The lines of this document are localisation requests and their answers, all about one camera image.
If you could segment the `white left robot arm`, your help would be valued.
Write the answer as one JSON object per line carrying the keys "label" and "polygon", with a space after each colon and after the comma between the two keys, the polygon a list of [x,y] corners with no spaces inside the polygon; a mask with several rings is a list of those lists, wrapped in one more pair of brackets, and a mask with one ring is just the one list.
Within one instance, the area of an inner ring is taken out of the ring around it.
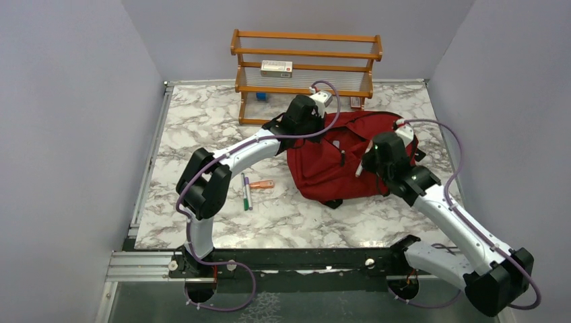
{"label": "white left robot arm", "polygon": [[327,91],[297,95],[286,112],[237,144],[210,152],[196,150],[177,185],[175,209],[187,218],[186,267],[195,276],[211,270],[213,218],[224,206],[231,180],[256,163],[292,149],[301,139],[319,140],[325,131],[325,108],[333,101]]}

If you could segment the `green marker pen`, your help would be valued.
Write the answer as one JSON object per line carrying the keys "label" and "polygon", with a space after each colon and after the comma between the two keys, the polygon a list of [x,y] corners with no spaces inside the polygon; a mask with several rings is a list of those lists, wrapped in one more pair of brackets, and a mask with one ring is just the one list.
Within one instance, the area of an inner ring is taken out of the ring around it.
{"label": "green marker pen", "polygon": [[246,178],[244,173],[241,173],[241,181],[242,181],[242,193],[243,193],[243,206],[244,206],[244,210],[248,211],[249,210],[249,202],[248,202],[248,197],[247,197],[247,189],[246,189]]}

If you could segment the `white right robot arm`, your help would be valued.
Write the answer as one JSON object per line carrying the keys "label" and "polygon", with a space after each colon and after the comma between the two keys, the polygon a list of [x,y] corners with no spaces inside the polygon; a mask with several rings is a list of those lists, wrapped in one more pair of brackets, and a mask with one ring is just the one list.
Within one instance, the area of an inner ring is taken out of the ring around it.
{"label": "white right robot arm", "polygon": [[489,317],[512,306],[529,288],[533,255],[495,237],[450,198],[434,173],[412,165],[401,135],[375,135],[363,161],[365,170],[379,175],[391,194],[428,217],[461,251],[454,256],[407,236],[391,247],[388,258],[394,272],[429,272],[458,288]]}

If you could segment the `red backpack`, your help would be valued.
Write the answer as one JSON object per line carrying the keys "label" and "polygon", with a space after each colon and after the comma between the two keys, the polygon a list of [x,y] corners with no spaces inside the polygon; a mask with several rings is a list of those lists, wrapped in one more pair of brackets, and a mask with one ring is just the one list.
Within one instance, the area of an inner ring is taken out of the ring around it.
{"label": "red backpack", "polygon": [[[287,150],[287,163],[301,195],[332,209],[347,199],[391,195],[375,174],[363,170],[356,178],[355,172],[368,142],[379,133],[394,132],[393,124],[399,119],[401,116],[392,112],[342,112],[320,141],[297,141]],[[405,147],[414,166],[425,157],[417,146],[415,135]]]}

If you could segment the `brown marker pen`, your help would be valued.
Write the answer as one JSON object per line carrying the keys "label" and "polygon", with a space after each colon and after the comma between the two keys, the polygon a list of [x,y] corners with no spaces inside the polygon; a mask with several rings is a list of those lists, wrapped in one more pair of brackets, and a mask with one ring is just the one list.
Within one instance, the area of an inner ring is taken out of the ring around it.
{"label": "brown marker pen", "polygon": [[355,172],[355,177],[356,177],[356,178],[360,177],[360,175],[361,175],[361,173],[362,173],[362,171],[363,171],[363,169],[364,169],[364,162],[365,162],[367,153],[371,150],[372,146],[373,146],[373,141],[369,141],[369,142],[368,142],[368,145],[367,145],[367,148],[366,148],[366,150],[364,151],[364,153],[363,153],[363,155],[362,155],[362,157],[361,157],[360,163],[359,163],[359,165],[358,165],[358,167],[357,167],[357,169],[356,169],[356,172]]}

